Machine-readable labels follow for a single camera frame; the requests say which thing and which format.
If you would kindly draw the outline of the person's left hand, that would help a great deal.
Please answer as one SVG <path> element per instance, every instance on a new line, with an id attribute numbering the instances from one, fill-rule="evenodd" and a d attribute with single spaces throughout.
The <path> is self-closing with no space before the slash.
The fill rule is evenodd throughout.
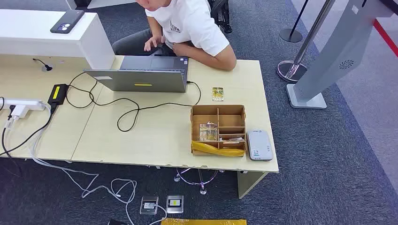
<path id="1" fill-rule="evenodd" d="M 172 50 L 176 56 L 188 56 L 186 53 L 189 46 L 185 43 L 173 43 Z"/>

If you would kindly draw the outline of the person's right hand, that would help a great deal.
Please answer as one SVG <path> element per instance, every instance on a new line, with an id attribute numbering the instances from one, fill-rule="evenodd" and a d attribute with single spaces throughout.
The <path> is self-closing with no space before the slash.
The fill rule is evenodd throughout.
<path id="1" fill-rule="evenodd" d="M 162 47 L 165 43 L 165 40 L 166 39 L 164 36 L 152 36 L 148 39 L 148 41 L 145 42 L 144 51 L 150 52 L 156 50 L 159 47 Z"/>

